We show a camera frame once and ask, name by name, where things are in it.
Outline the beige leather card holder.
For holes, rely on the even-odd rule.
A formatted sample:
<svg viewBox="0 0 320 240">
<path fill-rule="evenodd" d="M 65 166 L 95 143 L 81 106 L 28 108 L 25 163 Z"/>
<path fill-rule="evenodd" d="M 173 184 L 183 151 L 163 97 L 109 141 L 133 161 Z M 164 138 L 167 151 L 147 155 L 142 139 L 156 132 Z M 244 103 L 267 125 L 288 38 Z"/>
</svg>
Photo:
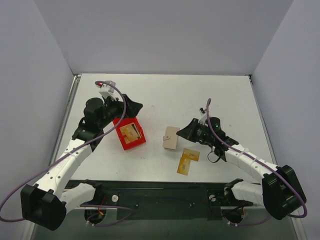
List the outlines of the beige leather card holder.
<svg viewBox="0 0 320 240">
<path fill-rule="evenodd" d="M 167 126 L 165 129 L 165 134 L 163 136 L 162 147 L 164 149 L 176 150 L 178 146 L 178 138 L 177 132 L 180 130 L 179 127 Z"/>
</svg>

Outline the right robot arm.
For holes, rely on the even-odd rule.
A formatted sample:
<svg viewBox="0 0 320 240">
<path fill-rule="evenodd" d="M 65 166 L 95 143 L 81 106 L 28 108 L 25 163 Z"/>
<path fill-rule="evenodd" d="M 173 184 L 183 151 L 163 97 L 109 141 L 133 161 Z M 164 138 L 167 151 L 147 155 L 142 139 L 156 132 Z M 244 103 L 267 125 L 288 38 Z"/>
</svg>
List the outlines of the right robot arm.
<svg viewBox="0 0 320 240">
<path fill-rule="evenodd" d="M 263 206 L 275 219 L 294 217 L 303 209 L 300 218 L 308 214 L 307 199 L 295 171 L 264 161 L 226 135 L 217 117 L 194 118 L 177 136 L 210 147 L 219 160 L 232 164 L 256 180 L 246 182 L 237 178 L 224 186 L 223 198 L 230 205 L 245 201 Z"/>
</svg>

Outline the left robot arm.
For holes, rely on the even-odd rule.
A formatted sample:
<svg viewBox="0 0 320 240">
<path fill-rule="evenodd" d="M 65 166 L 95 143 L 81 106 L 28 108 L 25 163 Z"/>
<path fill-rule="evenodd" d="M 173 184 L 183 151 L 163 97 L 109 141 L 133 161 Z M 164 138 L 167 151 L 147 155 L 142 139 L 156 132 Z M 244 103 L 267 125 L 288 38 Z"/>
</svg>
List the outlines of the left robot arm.
<svg viewBox="0 0 320 240">
<path fill-rule="evenodd" d="M 101 142 L 104 128 L 115 119 L 135 118 L 142 108 L 143 104 L 132 101 L 126 94 L 122 101 L 111 96 L 87 100 L 84 116 L 60 159 L 34 185 L 22 188 L 23 218 L 54 231 L 74 208 L 82 204 L 99 205 L 103 200 L 101 184 L 82 180 L 73 189 L 65 187 Z"/>
</svg>

